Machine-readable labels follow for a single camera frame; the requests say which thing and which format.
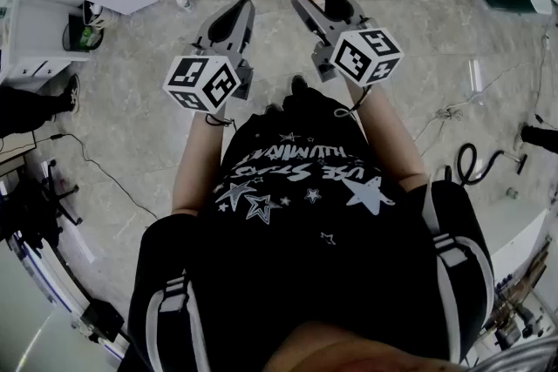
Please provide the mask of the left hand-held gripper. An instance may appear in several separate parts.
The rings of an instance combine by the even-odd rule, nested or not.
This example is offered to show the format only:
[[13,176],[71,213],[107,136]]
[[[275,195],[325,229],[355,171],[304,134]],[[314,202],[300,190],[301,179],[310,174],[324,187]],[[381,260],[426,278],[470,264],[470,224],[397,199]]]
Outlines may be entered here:
[[[238,0],[206,19],[195,39],[174,58],[163,90],[184,109],[218,112],[229,98],[247,99],[253,68],[243,57],[255,20],[251,0]],[[233,31],[233,43],[223,42]]]

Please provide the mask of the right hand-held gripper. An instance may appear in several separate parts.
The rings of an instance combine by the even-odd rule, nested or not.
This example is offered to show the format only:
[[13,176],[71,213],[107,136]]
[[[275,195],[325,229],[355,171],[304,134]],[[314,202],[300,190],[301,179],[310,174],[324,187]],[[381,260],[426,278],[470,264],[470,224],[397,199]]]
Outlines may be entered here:
[[[404,51],[385,28],[364,24],[366,16],[355,0],[290,0],[307,29],[321,42],[311,55],[323,82],[337,74],[359,87],[387,79],[398,67]],[[332,36],[334,22],[352,25]]]

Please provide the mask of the person's left forearm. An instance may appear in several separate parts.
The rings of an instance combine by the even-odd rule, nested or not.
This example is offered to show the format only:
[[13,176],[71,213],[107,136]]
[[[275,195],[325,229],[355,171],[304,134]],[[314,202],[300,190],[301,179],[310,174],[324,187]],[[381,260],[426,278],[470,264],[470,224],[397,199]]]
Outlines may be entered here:
[[216,186],[222,141],[223,126],[196,112],[174,182],[172,214],[196,216],[203,208]]

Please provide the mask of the person's right forearm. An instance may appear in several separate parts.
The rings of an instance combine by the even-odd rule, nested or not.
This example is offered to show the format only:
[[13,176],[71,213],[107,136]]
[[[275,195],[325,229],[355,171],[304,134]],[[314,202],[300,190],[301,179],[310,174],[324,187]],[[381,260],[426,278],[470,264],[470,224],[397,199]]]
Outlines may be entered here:
[[357,115],[384,177],[406,192],[426,185],[428,176],[419,149],[380,84],[371,87]]

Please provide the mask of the person's right black shoe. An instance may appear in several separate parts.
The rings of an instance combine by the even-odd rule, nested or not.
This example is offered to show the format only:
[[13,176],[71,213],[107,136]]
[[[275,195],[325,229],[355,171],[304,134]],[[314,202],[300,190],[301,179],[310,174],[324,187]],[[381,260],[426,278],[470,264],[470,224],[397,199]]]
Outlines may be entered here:
[[300,74],[295,75],[290,84],[291,95],[294,97],[301,97],[307,93],[309,89],[309,85],[304,79],[304,77]]

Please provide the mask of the black waste bin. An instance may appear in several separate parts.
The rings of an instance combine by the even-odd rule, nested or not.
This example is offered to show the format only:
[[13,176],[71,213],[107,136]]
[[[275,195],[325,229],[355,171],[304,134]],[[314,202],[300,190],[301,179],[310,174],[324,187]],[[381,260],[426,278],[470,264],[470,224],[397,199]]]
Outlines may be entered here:
[[69,15],[62,36],[62,46],[65,51],[90,52],[98,49],[103,38],[103,30],[85,25],[82,17]]

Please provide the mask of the white shelf unit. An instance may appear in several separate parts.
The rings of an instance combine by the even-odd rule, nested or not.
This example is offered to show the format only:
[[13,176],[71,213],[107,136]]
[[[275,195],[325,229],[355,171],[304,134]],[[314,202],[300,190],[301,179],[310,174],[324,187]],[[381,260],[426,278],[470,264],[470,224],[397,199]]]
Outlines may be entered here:
[[12,0],[2,24],[0,85],[37,91],[87,52],[67,51],[63,36],[76,7],[54,0]]

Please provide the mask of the black office chair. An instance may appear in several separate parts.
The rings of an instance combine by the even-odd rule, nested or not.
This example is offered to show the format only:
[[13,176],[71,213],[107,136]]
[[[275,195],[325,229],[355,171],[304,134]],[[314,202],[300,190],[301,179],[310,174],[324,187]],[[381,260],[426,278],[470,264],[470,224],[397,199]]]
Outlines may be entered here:
[[43,249],[44,241],[51,247],[57,247],[59,236],[64,231],[58,224],[60,217],[67,218],[74,226],[83,222],[81,217],[73,217],[62,204],[63,200],[79,191],[79,186],[57,193],[52,175],[52,168],[56,166],[55,160],[50,161],[46,177],[41,180],[28,173],[25,167],[16,170],[17,185],[0,199],[0,217],[4,218],[0,222],[0,234],[4,239],[21,233],[19,239],[31,249]]

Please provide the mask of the black star print t-shirt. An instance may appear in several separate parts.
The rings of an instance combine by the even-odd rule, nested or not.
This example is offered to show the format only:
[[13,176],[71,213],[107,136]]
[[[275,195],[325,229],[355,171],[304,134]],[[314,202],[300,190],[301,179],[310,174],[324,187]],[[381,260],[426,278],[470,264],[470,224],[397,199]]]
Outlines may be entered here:
[[466,190],[406,191],[337,106],[305,88],[253,115],[201,206],[145,231],[128,316],[135,369],[262,372],[307,322],[464,358],[494,300]]

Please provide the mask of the white curved counter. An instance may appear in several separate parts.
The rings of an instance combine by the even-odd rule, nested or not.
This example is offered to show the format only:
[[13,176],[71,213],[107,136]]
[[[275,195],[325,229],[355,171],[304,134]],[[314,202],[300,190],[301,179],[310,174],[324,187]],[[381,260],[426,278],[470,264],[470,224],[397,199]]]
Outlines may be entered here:
[[496,284],[514,274],[529,259],[547,215],[546,207],[509,195],[477,212]]

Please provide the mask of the black box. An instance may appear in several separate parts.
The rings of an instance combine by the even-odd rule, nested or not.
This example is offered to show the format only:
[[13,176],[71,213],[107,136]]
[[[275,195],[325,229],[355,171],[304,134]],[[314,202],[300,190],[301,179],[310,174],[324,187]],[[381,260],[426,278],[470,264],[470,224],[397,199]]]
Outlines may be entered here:
[[124,318],[108,301],[92,299],[81,316],[81,321],[88,330],[90,341],[98,342],[100,339],[114,342],[120,334]]

